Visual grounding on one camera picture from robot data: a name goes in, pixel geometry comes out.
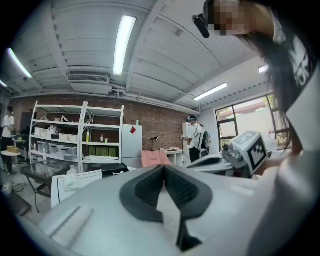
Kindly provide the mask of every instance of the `window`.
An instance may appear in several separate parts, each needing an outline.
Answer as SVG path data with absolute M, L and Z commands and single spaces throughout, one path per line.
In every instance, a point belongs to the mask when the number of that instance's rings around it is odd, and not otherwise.
M 220 131 L 220 138 L 227 138 L 227 137 L 235 137 L 237 136 L 235 122 L 225 122 L 219 124 L 219 131 Z
M 220 109 L 216 112 L 216 118 L 218 121 L 225 121 L 234 118 L 234 111 L 232 107 Z
M 260 132 L 264 141 L 275 132 L 267 97 L 257 98 L 234 106 L 238 133 Z
M 263 140 L 276 139 L 278 150 L 289 141 L 289 124 L 282 120 L 274 94 L 216 111 L 220 150 L 246 131 L 261 133 Z

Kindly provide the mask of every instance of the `glass table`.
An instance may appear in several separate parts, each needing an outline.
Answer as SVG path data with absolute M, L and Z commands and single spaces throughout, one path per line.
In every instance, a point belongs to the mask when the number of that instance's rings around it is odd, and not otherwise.
M 24 166 L 20 169 L 21 174 L 26 176 L 30 183 L 30 186 L 33 189 L 35 207 L 38 213 L 40 211 L 37 206 L 37 194 L 47 198 L 51 198 L 52 177 L 55 175 L 66 174 L 70 170 L 70 165 L 74 164 L 74 162 L 49 159 L 47 163 L 37 162 L 31 165 Z M 30 179 L 41 183 L 41 185 L 35 188 Z

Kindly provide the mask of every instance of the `white metal shelf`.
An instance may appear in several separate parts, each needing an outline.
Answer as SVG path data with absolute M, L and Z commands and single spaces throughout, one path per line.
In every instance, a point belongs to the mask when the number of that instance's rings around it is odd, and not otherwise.
M 44 156 L 44 154 L 39 152 L 38 150 L 30 150 L 30 153 L 38 155 L 38 156 L 42 156 L 42 157 Z M 64 160 L 64 159 L 61 159 L 61 158 L 59 158 L 59 157 L 57 157 L 56 155 L 53 155 L 53 154 L 46 154 L 46 157 L 47 158 L 56 159 L 56 160 L 66 161 L 66 162 L 78 163 L 78 159 L 71 160 L 71 161 L 70 160 Z
M 78 122 L 58 122 L 58 121 L 47 121 L 47 120 L 37 120 L 33 119 L 33 123 L 44 123 L 44 124 L 52 124 L 52 125 L 61 125 L 61 126 L 71 126 L 71 127 L 78 127 Z
M 60 113 L 60 114 L 81 114 L 83 106 L 73 106 L 73 105 L 37 105 L 47 113 Z
M 119 143 L 82 142 L 82 145 L 119 147 Z
M 121 112 L 122 112 L 121 109 L 92 107 L 92 106 L 88 106 L 86 110 L 95 116 L 111 117 L 111 118 L 120 118 Z
M 91 160 L 91 159 L 84 159 L 82 162 L 84 164 L 96 164 L 96 165 L 101 165 L 101 164 L 121 164 L 120 160 L 117 157 L 113 157 L 116 159 L 106 159 L 106 160 Z
M 39 110 L 45 111 L 45 116 L 38 120 L 35 118 L 35 113 Z M 47 117 L 48 113 L 57 113 L 57 114 L 75 114 L 79 115 L 79 123 L 78 122 L 61 122 L 61 121 L 46 121 L 44 120 Z M 89 124 L 85 124 L 86 117 L 89 115 Z M 94 116 L 101 117 L 111 117 L 111 118 L 120 118 L 119 125 L 106 125 L 106 124 L 94 124 Z M 77 141 L 70 140 L 60 140 L 60 139 L 51 139 L 41 136 L 35 136 L 32 134 L 32 129 L 30 129 L 30 140 L 29 140 L 29 148 L 32 148 L 31 138 L 52 141 L 57 143 L 64 144 L 76 144 L 77 145 L 77 159 L 74 162 L 78 163 L 79 171 L 82 173 L 84 171 L 83 164 L 121 164 L 122 163 L 122 152 L 121 152 L 121 144 L 122 144 L 122 125 L 124 121 L 124 106 L 121 106 L 121 109 L 113 109 L 113 108 L 103 108 L 103 107 L 91 107 L 88 106 L 88 102 L 84 101 L 82 106 L 74 106 L 74 105 L 40 105 L 38 101 L 35 103 L 31 125 L 30 127 L 35 127 L 37 123 L 39 124 L 48 124 L 48 125 L 56 125 L 61 127 L 72 127 L 77 129 Z M 85 129 L 88 131 L 92 130 L 105 130 L 105 131 L 119 131 L 119 143 L 100 143 L 100 142 L 85 142 L 83 141 L 83 132 Z M 105 159 L 83 159 L 82 148 L 83 145 L 89 146 L 109 146 L 109 147 L 118 147 L 119 157 L 108 157 Z M 43 156 L 43 153 L 37 150 L 30 150 L 30 154 Z M 47 154 L 48 158 L 66 161 L 64 159 L 58 158 L 56 155 Z
M 57 138 L 47 138 L 47 137 L 41 137 L 41 136 L 36 136 L 36 135 L 31 135 L 32 138 L 40 139 L 40 140 L 46 140 L 46 141 L 51 141 L 51 142 L 60 142 L 60 143 L 66 143 L 66 144 L 77 144 L 77 141 L 72 141 L 72 140 L 62 140 L 62 139 L 57 139 Z
M 84 128 L 91 128 L 93 130 L 120 130 L 120 125 L 85 123 L 83 126 Z

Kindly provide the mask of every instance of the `ceiling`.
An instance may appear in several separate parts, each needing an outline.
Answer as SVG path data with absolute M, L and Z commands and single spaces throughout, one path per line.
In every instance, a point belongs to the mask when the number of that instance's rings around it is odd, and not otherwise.
M 11 48 L 32 78 L 8 54 L 0 79 L 10 97 L 83 93 L 68 75 L 110 76 L 120 95 L 148 97 L 197 110 L 266 90 L 262 60 L 231 36 L 205 39 L 192 22 L 205 0 L 52 0 L 44 1 L 17 32 Z M 113 75 L 117 33 L 123 15 L 136 18 L 123 75 Z M 194 98 L 227 83 L 203 100 Z M 103 83 L 85 82 L 86 93 Z

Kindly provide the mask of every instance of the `fluorescent ceiling light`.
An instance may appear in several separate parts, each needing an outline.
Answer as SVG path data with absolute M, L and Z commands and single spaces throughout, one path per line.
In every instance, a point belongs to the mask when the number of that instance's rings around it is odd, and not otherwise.
M 220 90 L 222 90 L 222 89 L 224 89 L 224 88 L 226 88 L 226 87 L 228 87 L 228 85 L 227 85 L 226 83 L 223 83 L 223 84 L 219 85 L 218 87 L 213 88 L 212 90 L 207 91 L 206 93 L 204 93 L 204 94 L 202 94 L 202 95 L 194 98 L 194 100 L 195 100 L 195 101 L 201 100 L 201 99 L 203 99 L 204 97 L 207 97 L 207 96 L 210 95 L 210 94 L 214 94 L 214 93 L 216 93 L 216 92 L 218 92 L 218 91 L 220 91 Z
M 8 87 L 4 82 L 2 82 L 1 80 L 0 80 L 0 84 L 2 84 L 4 87 Z
M 136 20 L 136 18 L 130 16 L 122 16 L 121 18 L 114 50 L 113 74 L 115 76 L 122 76 L 126 51 Z
M 269 68 L 269 65 L 259 67 L 259 74 L 266 72 Z
M 9 48 L 8 53 L 11 59 L 15 62 L 15 64 L 19 67 L 19 69 L 26 75 L 27 78 L 32 78 L 32 75 L 26 70 L 26 68 L 21 64 L 17 56 L 15 55 L 14 51 Z

